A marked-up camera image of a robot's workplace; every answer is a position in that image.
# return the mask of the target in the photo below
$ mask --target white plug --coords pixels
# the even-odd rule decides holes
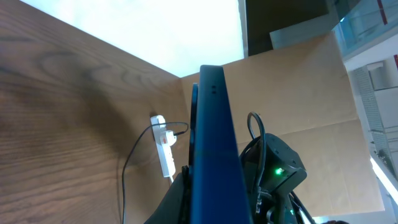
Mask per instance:
[[[162,115],[153,116],[150,118],[152,124],[162,124],[166,120]],[[172,155],[171,146],[177,141],[174,132],[166,130],[166,124],[156,125],[152,127],[154,132],[157,153],[159,155],[160,166],[164,177],[172,178],[175,174],[175,164]]]

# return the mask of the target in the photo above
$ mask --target electrical cord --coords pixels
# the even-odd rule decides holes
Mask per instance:
[[[178,132],[178,133],[175,133],[175,134],[174,134],[175,136],[180,135],[180,134],[183,134],[183,133],[186,133],[186,132],[188,131],[188,129],[189,129],[189,124],[188,124],[188,123],[185,123],[185,122],[166,122],[166,123],[162,123],[162,124],[152,124],[152,125],[148,126],[148,127],[140,134],[140,136],[138,137],[136,143],[134,143],[134,145],[133,145],[133,147],[132,147],[132,149],[131,149],[129,155],[127,156],[127,159],[126,159],[126,161],[125,161],[125,163],[124,163],[124,166],[123,166],[123,169],[122,169],[122,190],[123,190],[123,217],[122,217],[122,224],[125,224],[124,222],[126,221],[126,189],[125,189],[125,187],[124,187],[124,172],[125,172],[125,170],[126,170],[127,164],[129,163],[129,159],[130,159],[132,153],[134,152],[134,150],[135,150],[135,148],[136,148],[136,146],[137,146],[139,140],[140,140],[141,137],[145,134],[145,132],[146,132],[149,128],[153,127],[153,126],[158,126],[158,125],[163,125],[163,124],[166,124],[166,125],[168,125],[168,124],[184,124],[184,125],[187,126],[186,130],[181,131],[181,132]]]
[[[251,117],[254,117],[254,119],[257,121],[257,124],[260,129],[259,137],[256,137],[254,135],[253,129],[251,127]],[[249,129],[249,133],[252,138],[252,141],[243,150],[245,154],[246,154],[246,151],[248,151],[253,145],[255,145],[255,143],[257,143],[258,141],[262,142],[262,151],[261,151],[261,155],[260,155],[261,163],[259,162],[260,170],[257,173],[257,182],[256,182],[256,187],[258,187],[258,186],[260,186],[261,177],[262,177],[262,174],[264,173],[264,167],[266,166],[266,153],[267,153],[267,144],[266,143],[267,142],[266,142],[266,130],[264,128],[264,125],[261,121],[260,116],[255,112],[250,112],[248,114],[248,129]]]
[[[297,195],[292,191],[290,193],[293,198],[293,202],[296,203],[300,208],[301,211],[303,211],[304,215],[307,217],[307,219],[310,221],[311,224],[316,224],[315,221],[312,219],[312,216],[309,214],[307,209],[304,207],[303,203],[300,201],[300,199],[297,197]]]

